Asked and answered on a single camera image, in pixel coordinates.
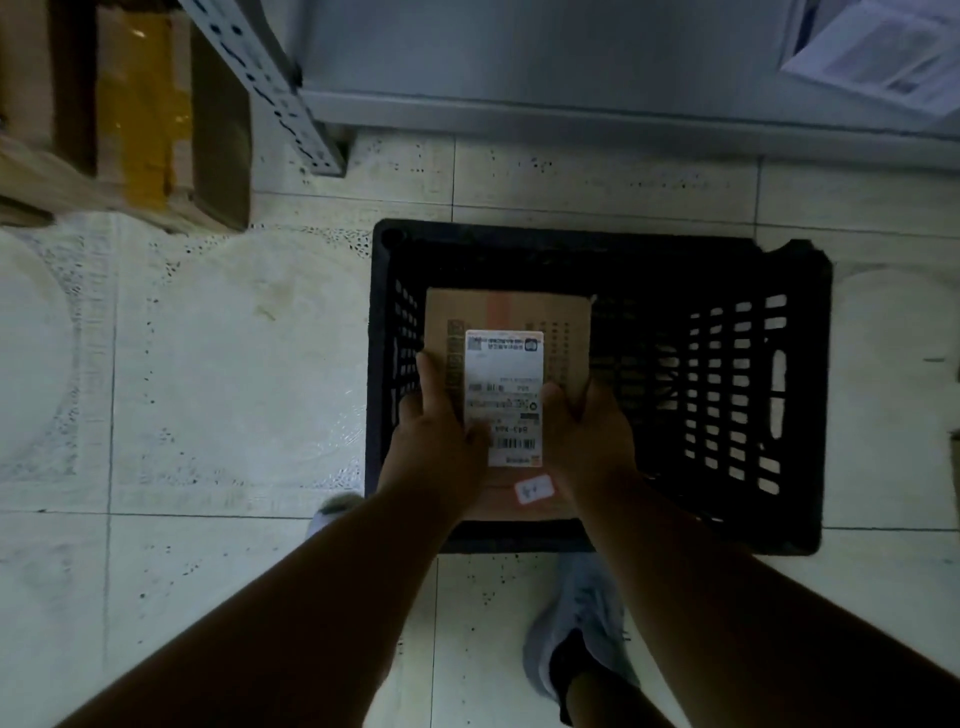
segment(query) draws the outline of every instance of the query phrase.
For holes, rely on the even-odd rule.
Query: black sock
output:
[[[584,633],[579,629],[571,631],[550,656],[550,684],[557,691],[557,699],[560,701],[560,722],[563,725],[573,725],[570,722],[570,713],[566,709],[566,692],[570,688],[570,683],[577,675],[595,669],[607,672],[605,667],[593,659],[584,642]]]

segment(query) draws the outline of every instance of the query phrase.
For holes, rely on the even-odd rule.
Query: perforated metal post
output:
[[[298,95],[291,64],[259,0],[182,0],[182,5],[254,102],[270,108],[310,172],[343,177],[344,158]]]

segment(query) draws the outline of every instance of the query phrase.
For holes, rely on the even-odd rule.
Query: tiled floor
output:
[[[362,132],[325,180],[261,121],[244,235],[111,216],[0,232],[0,724],[62,716],[282,558],[324,494],[360,488],[384,217],[826,250],[828,529],[816,556],[769,562],[960,674],[960,178]],[[368,725],[558,725],[519,661],[553,564],[440,558]]]

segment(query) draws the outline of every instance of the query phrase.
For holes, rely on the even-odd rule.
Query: brown cardboard box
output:
[[[97,177],[173,230],[250,219],[250,98],[183,11],[97,15]]]
[[[580,296],[430,288],[426,293],[423,348],[440,365],[446,391],[463,420],[464,334],[472,328],[542,331],[543,381],[555,381],[579,407],[589,382],[590,300]],[[514,485],[541,468],[490,468],[469,521],[545,521],[573,518],[556,494],[521,506]]]

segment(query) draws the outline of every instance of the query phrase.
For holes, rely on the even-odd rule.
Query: sneaker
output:
[[[623,602],[595,553],[562,554],[560,595],[537,618],[523,645],[523,671],[534,690],[560,703],[550,681],[550,658],[574,630],[583,634],[590,657],[639,687],[623,643]]]
[[[339,496],[328,498],[314,514],[310,527],[306,529],[306,538],[320,533],[324,528],[343,516],[348,510],[356,507],[364,500],[359,493],[341,493]]]

